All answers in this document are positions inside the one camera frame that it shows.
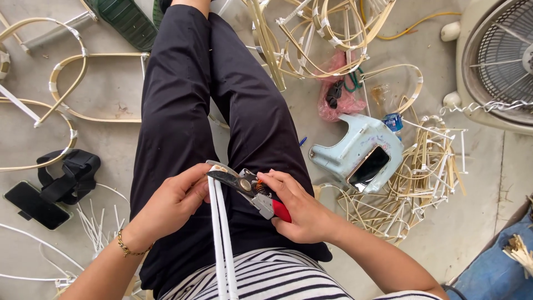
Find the gold chain bracelet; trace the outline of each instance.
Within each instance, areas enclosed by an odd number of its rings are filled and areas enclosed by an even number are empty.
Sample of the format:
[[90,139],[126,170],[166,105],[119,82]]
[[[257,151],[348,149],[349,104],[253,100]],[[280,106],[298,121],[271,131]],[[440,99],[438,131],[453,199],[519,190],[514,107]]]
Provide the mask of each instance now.
[[143,253],[133,253],[131,252],[128,247],[126,247],[124,245],[124,243],[122,243],[122,229],[118,231],[118,245],[122,248],[122,250],[124,251],[124,257],[126,257],[128,254],[131,254],[131,255],[144,255],[146,252],[150,251],[150,249],[152,249],[152,246],[153,244],[150,246],[150,248],[146,249],[146,251],[144,251]]

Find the person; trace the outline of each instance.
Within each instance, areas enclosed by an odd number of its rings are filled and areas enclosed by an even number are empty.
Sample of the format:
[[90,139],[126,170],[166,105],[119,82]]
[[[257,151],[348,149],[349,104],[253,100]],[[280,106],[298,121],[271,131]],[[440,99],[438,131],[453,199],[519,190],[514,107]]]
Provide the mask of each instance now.
[[130,223],[61,299],[122,299],[143,255],[157,299],[217,299],[206,160],[218,161],[212,97],[230,126],[228,166],[257,173],[292,223],[263,218],[223,186],[240,299],[352,299],[318,261],[349,254],[387,296],[448,299],[416,261],[313,197],[289,109],[272,79],[209,0],[160,0],[165,12],[142,92]]

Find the striped shirt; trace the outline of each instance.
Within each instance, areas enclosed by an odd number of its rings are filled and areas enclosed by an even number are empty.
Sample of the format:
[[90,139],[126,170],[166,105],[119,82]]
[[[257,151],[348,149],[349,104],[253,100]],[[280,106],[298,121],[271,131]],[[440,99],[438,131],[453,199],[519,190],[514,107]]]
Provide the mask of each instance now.
[[[253,250],[233,258],[239,299],[353,299],[309,256],[286,248]],[[218,299],[215,265],[191,274],[161,300]],[[422,291],[402,291],[375,300],[441,300]]]

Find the red handle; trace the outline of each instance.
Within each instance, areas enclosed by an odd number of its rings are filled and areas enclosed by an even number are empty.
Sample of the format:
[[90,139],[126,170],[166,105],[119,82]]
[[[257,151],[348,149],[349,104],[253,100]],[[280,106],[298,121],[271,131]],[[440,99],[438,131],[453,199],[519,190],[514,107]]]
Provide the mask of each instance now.
[[280,219],[282,219],[285,222],[289,222],[289,223],[293,222],[293,220],[290,217],[289,211],[287,210],[285,205],[283,205],[283,203],[272,199],[272,207],[274,209],[274,214],[277,217],[279,217]]

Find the smartphone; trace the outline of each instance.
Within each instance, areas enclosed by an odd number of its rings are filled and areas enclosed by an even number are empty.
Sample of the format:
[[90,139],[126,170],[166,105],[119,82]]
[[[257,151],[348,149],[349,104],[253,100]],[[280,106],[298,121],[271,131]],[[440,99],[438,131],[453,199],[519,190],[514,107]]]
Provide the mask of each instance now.
[[346,181],[357,192],[362,193],[390,160],[391,157],[381,146],[375,146],[347,177]]
[[40,193],[27,181],[21,181],[4,194],[4,199],[18,207],[21,210],[19,215],[26,220],[35,219],[49,230],[58,228],[70,219],[68,212],[57,204],[42,199]]

